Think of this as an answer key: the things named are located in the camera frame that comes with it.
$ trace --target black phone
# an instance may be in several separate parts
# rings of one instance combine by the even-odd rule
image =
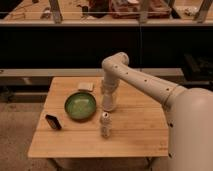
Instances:
[[[57,119],[57,117],[47,114],[45,119],[49,123],[50,127],[55,130],[61,130],[61,125]]]

